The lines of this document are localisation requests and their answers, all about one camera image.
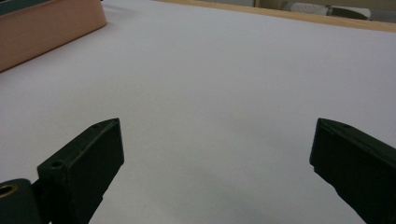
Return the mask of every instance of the screw hole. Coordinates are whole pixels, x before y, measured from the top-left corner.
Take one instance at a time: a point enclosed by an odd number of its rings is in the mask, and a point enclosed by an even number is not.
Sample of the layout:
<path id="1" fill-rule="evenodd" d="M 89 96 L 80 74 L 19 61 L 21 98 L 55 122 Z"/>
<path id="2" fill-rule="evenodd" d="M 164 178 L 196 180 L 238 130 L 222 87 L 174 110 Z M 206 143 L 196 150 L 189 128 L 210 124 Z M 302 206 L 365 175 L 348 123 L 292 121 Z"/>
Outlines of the screw hole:
<path id="1" fill-rule="evenodd" d="M 17 190 L 17 185 L 4 185 L 0 187 L 0 198 L 6 197 Z"/>
<path id="2" fill-rule="evenodd" d="M 53 162 L 52 163 L 52 168 L 60 168 L 61 166 L 63 166 L 64 165 L 64 163 L 62 162 L 62 161 L 55 161 L 55 162 Z"/>

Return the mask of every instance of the brown cardboard box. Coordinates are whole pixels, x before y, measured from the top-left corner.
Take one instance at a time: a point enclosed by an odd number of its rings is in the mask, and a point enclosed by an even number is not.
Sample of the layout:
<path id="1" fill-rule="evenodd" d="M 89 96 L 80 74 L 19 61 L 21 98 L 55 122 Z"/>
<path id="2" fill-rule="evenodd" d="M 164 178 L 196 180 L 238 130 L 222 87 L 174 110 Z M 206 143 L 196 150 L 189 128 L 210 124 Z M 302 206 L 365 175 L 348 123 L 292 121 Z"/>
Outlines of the brown cardboard box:
<path id="1" fill-rule="evenodd" d="M 0 72 L 106 25 L 99 0 L 50 0 L 0 16 Z"/>

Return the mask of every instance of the white table surface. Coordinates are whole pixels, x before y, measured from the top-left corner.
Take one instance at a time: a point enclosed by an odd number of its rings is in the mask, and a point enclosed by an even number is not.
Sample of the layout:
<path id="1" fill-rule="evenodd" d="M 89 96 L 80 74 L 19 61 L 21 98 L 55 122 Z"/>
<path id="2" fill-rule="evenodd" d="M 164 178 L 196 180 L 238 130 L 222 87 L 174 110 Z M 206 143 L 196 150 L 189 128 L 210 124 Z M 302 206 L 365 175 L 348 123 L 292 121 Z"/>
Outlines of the white table surface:
<path id="1" fill-rule="evenodd" d="M 120 118 L 91 223 L 363 223 L 308 158 L 317 118 L 396 147 L 396 34 L 143 0 L 0 74 L 0 182 Z"/>

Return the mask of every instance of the cardboard box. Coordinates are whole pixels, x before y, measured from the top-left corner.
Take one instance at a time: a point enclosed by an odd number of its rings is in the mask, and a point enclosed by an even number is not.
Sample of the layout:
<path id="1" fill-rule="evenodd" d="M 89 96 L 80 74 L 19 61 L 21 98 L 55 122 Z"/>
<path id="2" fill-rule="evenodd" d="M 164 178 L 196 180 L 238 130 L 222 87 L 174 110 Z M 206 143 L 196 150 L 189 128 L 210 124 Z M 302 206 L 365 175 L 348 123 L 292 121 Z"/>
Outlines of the cardboard box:
<path id="1" fill-rule="evenodd" d="M 0 16 L 0 72 L 106 25 L 99 0 L 50 0 Z"/>

